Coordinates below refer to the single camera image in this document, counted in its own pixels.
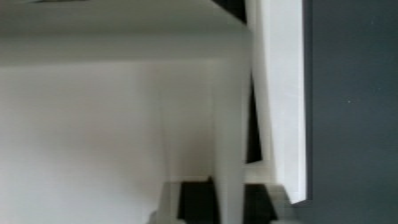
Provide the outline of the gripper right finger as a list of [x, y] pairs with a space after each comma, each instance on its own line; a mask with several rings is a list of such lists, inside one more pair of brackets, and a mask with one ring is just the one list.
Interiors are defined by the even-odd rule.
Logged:
[[297, 224], [297, 213], [279, 185], [245, 185], [244, 224]]

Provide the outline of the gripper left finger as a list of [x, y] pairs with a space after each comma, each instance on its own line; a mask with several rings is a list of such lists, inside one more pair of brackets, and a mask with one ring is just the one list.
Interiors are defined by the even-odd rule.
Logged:
[[213, 179], [167, 182], [148, 224], [219, 224], [219, 199]]

